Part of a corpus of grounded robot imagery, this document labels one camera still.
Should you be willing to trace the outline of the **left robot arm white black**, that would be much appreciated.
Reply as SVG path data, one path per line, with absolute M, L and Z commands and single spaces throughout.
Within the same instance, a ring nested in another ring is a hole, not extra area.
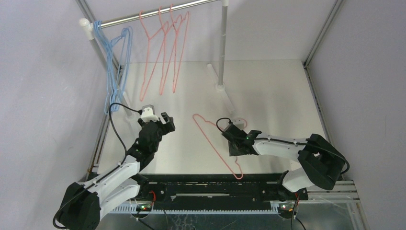
M 153 160 L 162 137 L 175 131 L 173 117 L 161 113 L 161 118 L 143 110 L 138 120 L 141 130 L 124 159 L 108 172 L 85 182 L 73 182 L 66 189 L 52 223 L 59 230 L 94 230 L 99 222 L 124 201 L 148 197 L 150 188 L 133 179 Z

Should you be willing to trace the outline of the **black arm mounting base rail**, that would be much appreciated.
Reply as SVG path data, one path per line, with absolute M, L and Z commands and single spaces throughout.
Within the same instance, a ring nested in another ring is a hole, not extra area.
M 113 209 L 122 211 L 128 203 L 136 211 L 149 191 L 154 191 L 157 200 L 154 212 L 168 213 L 277 213 L 280 204 L 310 200 L 310 192 L 324 190 L 311 186 L 290 192 L 282 186 L 282 174 L 246 174 L 240 181 L 230 174 L 142 174 L 133 176 L 147 180 L 139 194 Z

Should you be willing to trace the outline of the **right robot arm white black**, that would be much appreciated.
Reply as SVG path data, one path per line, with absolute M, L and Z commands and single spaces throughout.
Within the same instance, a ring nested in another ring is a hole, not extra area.
M 309 138 L 282 138 L 259 130 L 246 133 L 229 124 L 222 136 L 239 154 L 269 155 L 300 164 L 298 169 L 288 171 L 277 185 L 277 195 L 282 199 L 290 199 L 295 192 L 311 186 L 332 190 L 350 167 L 346 158 L 319 134 Z

